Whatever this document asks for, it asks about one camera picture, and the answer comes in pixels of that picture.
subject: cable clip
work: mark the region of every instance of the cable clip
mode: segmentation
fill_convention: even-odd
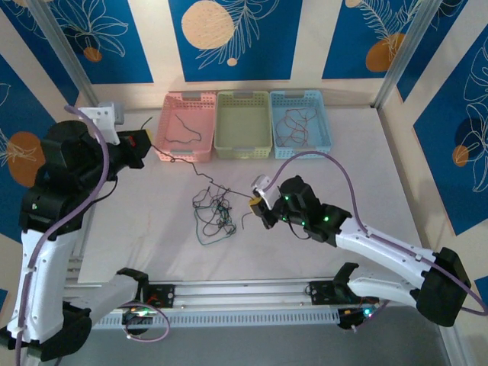
[[[34,273],[35,271],[37,270],[37,268],[29,268],[29,267],[22,267],[22,272],[24,272],[25,274],[27,273]]]
[[[15,328],[13,328],[13,330],[11,330],[12,337],[17,338],[18,333],[23,332],[25,329],[27,329],[26,326],[16,326]]]

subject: plastic basket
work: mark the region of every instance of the plastic basket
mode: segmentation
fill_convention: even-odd
[[[168,93],[159,119],[156,147],[189,162],[210,161],[216,101],[215,93]],[[162,161],[172,159],[160,152],[157,154]]]
[[[308,150],[330,151],[332,137],[320,91],[272,91],[270,100],[276,159],[288,159]],[[298,159],[320,157],[305,155]]]
[[[273,147],[269,93],[217,94],[215,150],[221,159],[266,159]]]

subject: white bracket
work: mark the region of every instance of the white bracket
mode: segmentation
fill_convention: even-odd
[[[260,175],[252,183],[252,190],[256,190],[262,199],[265,200],[268,209],[272,210],[276,201],[281,197],[281,194],[277,185],[273,185],[265,191],[265,188],[268,187],[270,183],[271,179],[267,175]]]
[[[124,105],[121,103],[114,103],[107,101],[98,104],[98,107],[79,108],[81,112],[93,120],[93,123],[101,131],[107,143],[118,145],[120,143],[117,131],[115,131],[116,124],[124,124]]]

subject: white table surface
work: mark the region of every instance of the white table surface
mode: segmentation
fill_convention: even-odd
[[[147,117],[156,135],[158,111],[126,114],[122,130],[138,129]],[[405,194],[376,110],[329,108],[334,146],[331,155],[346,168],[355,186],[361,218],[370,226],[420,246]],[[233,190],[251,194],[256,176],[273,176],[284,160],[219,160],[197,164],[201,172]],[[149,274],[152,281],[253,280],[333,276],[344,262],[372,265],[355,253],[326,243],[299,240],[286,224],[266,230],[249,212],[248,199],[229,194],[237,233],[211,246],[195,235],[192,197],[208,186],[183,162],[161,162],[154,151],[142,170],[119,173],[117,190],[97,205],[87,234],[80,282],[108,281],[122,267]],[[278,182],[301,175],[327,204],[352,211],[341,172],[324,159],[292,162]],[[107,183],[103,193],[110,191]]]

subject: orange circle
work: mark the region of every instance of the orange circle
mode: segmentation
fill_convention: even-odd
[[[393,34],[372,46],[366,56],[366,67],[368,70],[371,72],[388,71],[403,42],[403,38],[405,38],[405,34]]]
[[[466,146],[456,146],[452,153],[452,161],[459,167],[465,166],[469,158],[470,152],[467,150]]]
[[[96,48],[86,47],[83,50],[83,54],[88,59],[88,61],[92,61],[93,63],[99,63],[101,61],[101,53]]]
[[[12,178],[24,187],[32,187],[37,170],[46,162],[40,140],[33,133],[17,132],[8,141],[7,151],[11,154],[7,163]]]

